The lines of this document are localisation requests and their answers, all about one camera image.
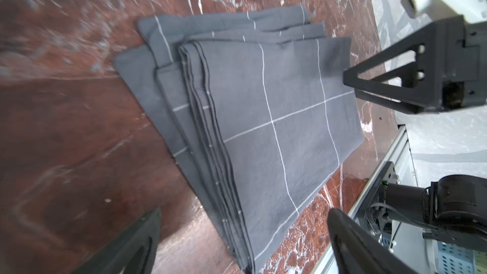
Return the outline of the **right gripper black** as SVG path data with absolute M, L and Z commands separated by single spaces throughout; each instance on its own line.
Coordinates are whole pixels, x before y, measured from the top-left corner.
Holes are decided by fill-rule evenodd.
M 437 65 L 441 45 L 442 91 Z M 462 16 L 433 22 L 348 69 L 343 82 L 355 88 L 357 98 L 404 114 L 437 114 L 485 106 L 486 22 L 467 24 Z M 441 98 L 441 106 L 439 110 L 426 109 L 380 96 Z

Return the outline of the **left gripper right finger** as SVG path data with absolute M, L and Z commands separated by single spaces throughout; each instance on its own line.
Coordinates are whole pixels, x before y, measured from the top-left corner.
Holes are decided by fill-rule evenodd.
M 327 218 L 339 273 L 414 273 L 340 209 Z

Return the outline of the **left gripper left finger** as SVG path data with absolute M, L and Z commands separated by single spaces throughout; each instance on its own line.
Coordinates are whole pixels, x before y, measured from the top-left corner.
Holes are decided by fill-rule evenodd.
M 74 273 L 151 273 L 155 263 L 161 210 L 142 215 Z

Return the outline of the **dark grey checked pillowcase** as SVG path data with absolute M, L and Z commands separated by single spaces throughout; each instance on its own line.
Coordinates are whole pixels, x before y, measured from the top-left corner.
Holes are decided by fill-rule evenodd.
M 154 15 L 115 68 L 155 125 L 237 265 L 260 272 L 363 143 L 342 82 L 350 38 L 301 5 Z

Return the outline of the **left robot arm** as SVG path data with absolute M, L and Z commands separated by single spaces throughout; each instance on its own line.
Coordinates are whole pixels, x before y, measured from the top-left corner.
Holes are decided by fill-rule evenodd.
M 156 257 L 161 212 L 154 209 L 130 225 L 78 273 L 150 273 Z M 411 273 L 382 243 L 393 221 L 423 229 L 423 238 L 486 251 L 486 180 L 445 176 L 427 188 L 375 180 L 355 219 L 333 208 L 331 244 L 340 273 Z

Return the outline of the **aluminium front rail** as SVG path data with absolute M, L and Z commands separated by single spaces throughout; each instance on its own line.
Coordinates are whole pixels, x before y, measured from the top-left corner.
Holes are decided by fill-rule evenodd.
M 365 210 L 372 203 L 373 195 L 376 193 L 376 189 L 379 187 L 381 180 L 386 179 L 389 175 L 393 178 L 391 183 L 417 185 L 408 143 L 407 128 L 404 125 L 399 127 L 397 137 L 386 152 L 383 160 L 377 165 L 362 193 L 358 196 L 356 202 L 348 212 L 348 216 L 351 219 L 359 222 L 360 218 L 365 216 Z

